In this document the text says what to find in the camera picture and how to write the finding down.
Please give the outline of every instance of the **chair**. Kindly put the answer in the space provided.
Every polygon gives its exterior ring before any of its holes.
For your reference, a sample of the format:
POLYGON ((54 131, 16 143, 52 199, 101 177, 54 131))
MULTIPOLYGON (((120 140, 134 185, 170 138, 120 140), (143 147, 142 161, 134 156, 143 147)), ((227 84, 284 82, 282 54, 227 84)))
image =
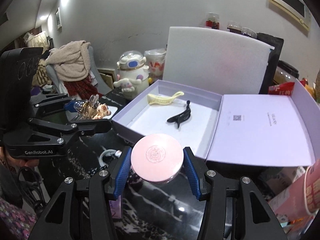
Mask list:
MULTIPOLYGON (((108 85, 103 81, 102 77, 100 76, 100 74, 98 72, 98 69, 96 67, 96 64, 95 64, 94 58, 93 58, 93 47, 89 46, 88 51, 89 51, 89 57, 90 57, 91 71, 95 75, 95 78, 98 82, 98 84, 95 85, 95 87, 98 89, 99 93, 101 93, 102 95, 105 95, 111 91, 111 88, 108 87, 108 85)), ((61 93, 59 90, 59 85, 60 85, 61 81, 59 80, 57 73, 54 70, 53 65, 47 65, 45 67, 45 69, 47 70, 47 74, 51 78, 52 83, 56 88, 56 91, 58 93, 61 93)))

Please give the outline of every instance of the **pink round compact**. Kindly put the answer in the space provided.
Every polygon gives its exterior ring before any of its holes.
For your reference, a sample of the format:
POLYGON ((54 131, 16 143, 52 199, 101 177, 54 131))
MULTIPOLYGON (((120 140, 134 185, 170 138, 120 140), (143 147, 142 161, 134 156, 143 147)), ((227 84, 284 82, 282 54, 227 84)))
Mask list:
POLYGON ((180 171, 183 149, 173 137, 156 133, 143 137, 133 147, 131 165, 134 171, 151 183, 166 183, 180 171))

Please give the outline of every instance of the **marble tabletop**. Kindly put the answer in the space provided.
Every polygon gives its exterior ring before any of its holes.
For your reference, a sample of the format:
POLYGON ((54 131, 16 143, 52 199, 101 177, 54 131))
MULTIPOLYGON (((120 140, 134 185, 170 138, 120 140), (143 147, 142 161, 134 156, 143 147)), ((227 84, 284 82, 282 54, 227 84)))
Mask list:
MULTIPOLYGON (((100 101, 118 107, 118 111, 128 103, 119 89, 100 101)), ((106 169, 117 158, 116 151, 122 151, 125 145, 127 143, 112 129, 108 133, 81 137, 71 146, 66 158, 41 160, 39 171, 49 195, 54 194, 66 177, 90 178, 106 169)), ((122 219, 114 220, 119 239, 197 239, 205 202, 199 202, 192 195, 183 168, 166 184, 151 184, 130 171, 122 201, 122 219)), ((225 237, 231 230, 231 205, 228 199, 225 237)), ((84 213, 88 219, 88 210, 84 213)))

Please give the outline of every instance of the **red plaid fabric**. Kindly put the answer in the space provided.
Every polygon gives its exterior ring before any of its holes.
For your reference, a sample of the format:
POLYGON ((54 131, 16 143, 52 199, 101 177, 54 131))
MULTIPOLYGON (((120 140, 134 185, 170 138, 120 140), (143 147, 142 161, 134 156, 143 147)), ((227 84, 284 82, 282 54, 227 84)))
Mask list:
POLYGON ((99 94, 99 96, 102 97, 102 94, 98 93, 97 88, 91 84, 91 81, 92 77, 88 75, 80 81, 64 81, 64 86, 68 90, 70 96, 78 94, 81 99, 90 99, 90 96, 99 94))

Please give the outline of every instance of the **human hand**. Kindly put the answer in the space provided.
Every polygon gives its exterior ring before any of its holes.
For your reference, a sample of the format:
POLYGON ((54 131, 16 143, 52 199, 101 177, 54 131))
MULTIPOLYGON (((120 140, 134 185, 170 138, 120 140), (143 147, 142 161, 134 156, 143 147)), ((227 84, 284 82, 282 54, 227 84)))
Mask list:
POLYGON ((27 166, 29 168, 34 168, 38 166, 39 160, 17 160, 12 158, 8 152, 4 152, 4 148, 0 147, 0 158, 5 162, 7 161, 10 166, 18 166, 18 167, 24 167, 27 166))

